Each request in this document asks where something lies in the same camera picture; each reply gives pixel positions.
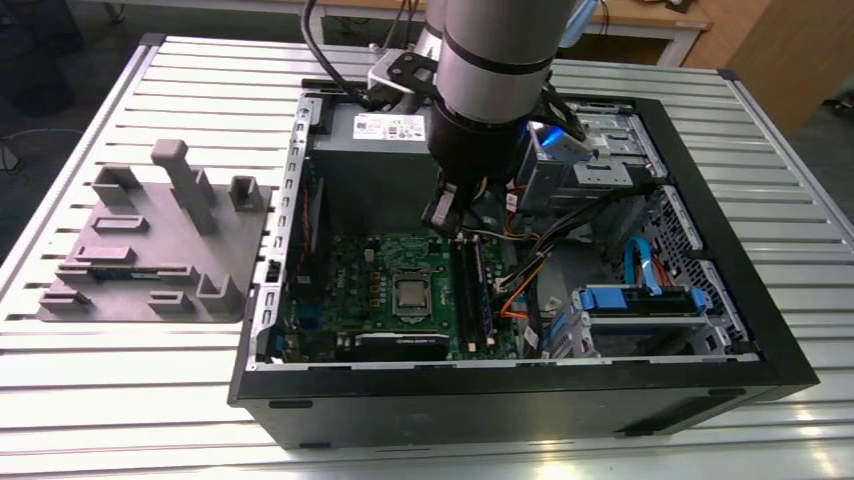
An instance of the wooden desk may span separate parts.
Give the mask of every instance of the wooden desk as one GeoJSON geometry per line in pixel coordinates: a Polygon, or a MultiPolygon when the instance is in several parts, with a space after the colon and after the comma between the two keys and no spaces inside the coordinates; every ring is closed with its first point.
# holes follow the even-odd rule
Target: wooden desk
{"type": "Polygon", "coordinates": [[[854,71],[850,0],[702,0],[718,21],[686,66],[734,70],[786,135],[854,71]]]}
{"type": "MultiPolygon", "coordinates": [[[[101,2],[101,0],[78,0],[101,2]]],[[[658,65],[678,67],[691,50],[699,33],[711,26],[711,19],[696,6],[682,15],[664,8],[660,3],[640,0],[607,0],[609,11],[608,35],[667,40],[667,47],[658,65]]],[[[303,0],[122,0],[134,5],[209,8],[297,14],[303,0]]],[[[424,20],[428,0],[420,0],[415,20],[424,20]]],[[[317,43],[323,43],[323,17],[355,17],[392,19],[400,8],[400,0],[319,0],[311,27],[317,43]]],[[[604,9],[599,6],[584,33],[596,34],[604,23],[604,9]]]]}

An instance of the aluminum table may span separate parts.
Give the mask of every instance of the aluminum table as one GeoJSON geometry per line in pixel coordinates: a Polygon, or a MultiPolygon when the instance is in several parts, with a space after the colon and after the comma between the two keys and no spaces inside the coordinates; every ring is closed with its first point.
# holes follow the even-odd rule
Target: aluminum table
{"type": "MultiPolygon", "coordinates": [[[[852,228],[740,83],[715,71],[560,61],[552,81],[564,92],[663,102],[822,381],[782,401],[672,437],[283,451],[225,404],[239,325],[34,320],[97,201],[100,166],[162,180],[150,146],[182,138],[210,182],[244,174],[276,186],[300,80],[323,77],[301,44],[146,43],[0,268],[0,476],[854,476],[852,228]]],[[[347,77],[364,77],[365,49],[325,50],[347,77]]]]}

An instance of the black cable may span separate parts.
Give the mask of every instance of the black cable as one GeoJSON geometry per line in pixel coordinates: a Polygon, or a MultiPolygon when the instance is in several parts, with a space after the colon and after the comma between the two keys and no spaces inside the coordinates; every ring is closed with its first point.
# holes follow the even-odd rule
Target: black cable
{"type": "Polygon", "coordinates": [[[405,21],[405,34],[403,35],[403,48],[405,49],[409,45],[409,35],[412,33],[412,18],[415,17],[415,10],[417,10],[417,3],[420,0],[407,0],[409,4],[409,18],[405,21]]]}
{"type": "Polygon", "coordinates": [[[524,292],[524,297],[525,297],[527,306],[528,306],[529,327],[531,327],[531,330],[533,330],[533,333],[536,334],[536,338],[537,338],[536,348],[533,349],[532,358],[539,358],[539,356],[540,356],[540,345],[543,344],[543,342],[541,342],[541,338],[543,338],[543,316],[539,313],[539,296],[537,296],[537,291],[536,291],[537,282],[539,282],[539,277],[533,277],[533,279],[528,283],[528,286],[527,286],[527,289],[525,289],[525,292],[524,292]]]}
{"type": "Polygon", "coordinates": [[[575,228],[580,227],[592,220],[592,218],[604,210],[613,202],[633,195],[641,195],[645,192],[644,186],[625,189],[613,190],[605,195],[599,197],[591,203],[588,203],[580,210],[565,214],[557,221],[548,227],[545,232],[540,235],[539,240],[531,247],[528,256],[523,264],[517,265],[516,271],[511,272],[503,280],[503,284],[507,285],[515,279],[525,275],[525,272],[532,271],[539,262],[544,261],[545,254],[551,251],[553,243],[560,240],[575,228]]]}
{"type": "Polygon", "coordinates": [[[608,8],[607,0],[601,0],[601,8],[604,9],[604,22],[601,24],[601,26],[604,27],[604,34],[601,33],[601,30],[600,30],[599,35],[604,35],[607,37],[608,28],[611,27],[611,10],[608,8]]]}
{"type": "Polygon", "coordinates": [[[395,15],[395,21],[391,22],[391,27],[388,28],[388,33],[385,34],[385,41],[383,42],[383,50],[388,48],[388,43],[391,42],[391,37],[395,34],[395,29],[397,28],[397,22],[400,21],[400,15],[403,15],[403,8],[405,7],[408,0],[400,0],[400,8],[397,8],[397,15],[395,15]]]}
{"type": "Polygon", "coordinates": [[[317,0],[305,0],[305,5],[303,6],[303,15],[299,22],[300,30],[303,32],[303,41],[305,42],[305,45],[308,45],[308,50],[311,50],[311,53],[313,54],[315,59],[317,60],[317,63],[323,67],[323,70],[325,70],[325,73],[329,75],[329,77],[332,77],[332,81],[337,84],[339,88],[347,93],[347,95],[349,95],[353,98],[353,100],[356,100],[359,105],[361,105],[367,109],[368,102],[364,99],[364,96],[359,93],[359,91],[353,88],[353,86],[347,82],[347,80],[344,80],[344,77],[341,77],[340,73],[337,73],[337,70],[335,70],[335,67],[329,63],[329,60],[325,58],[325,55],[323,55],[323,52],[317,47],[317,43],[315,42],[315,38],[311,35],[309,20],[311,20],[311,12],[315,9],[316,3],[317,3],[317,0]]]}

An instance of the blue light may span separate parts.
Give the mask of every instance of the blue light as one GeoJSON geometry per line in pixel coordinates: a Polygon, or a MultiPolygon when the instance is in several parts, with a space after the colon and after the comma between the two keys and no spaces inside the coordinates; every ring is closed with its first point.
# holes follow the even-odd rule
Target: blue light
{"type": "Polygon", "coordinates": [[[563,130],[560,130],[557,127],[553,127],[545,134],[545,139],[540,143],[543,148],[553,145],[553,143],[560,139],[561,136],[563,130]]]}

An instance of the robotic arm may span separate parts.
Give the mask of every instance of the robotic arm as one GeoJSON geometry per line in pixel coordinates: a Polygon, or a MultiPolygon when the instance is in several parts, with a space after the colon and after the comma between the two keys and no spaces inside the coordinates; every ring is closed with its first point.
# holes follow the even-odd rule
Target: robotic arm
{"type": "MultiPolygon", "coordinates": [[[[421,92],[433,100],[428,148],[441,178],[423,220],[441,232],[456,231],[483,178],[507,181],[508,167],[523,154],[528,120],[557,124],[583,145],[583,129],[547,84],[573,3],[433,0],[428,5],[428,38],[419,46],[435,45],[429,37],[443,20],[435,90],[421,92]]],[[[423,87],[391,76],[415,91],[423,87]]]]}

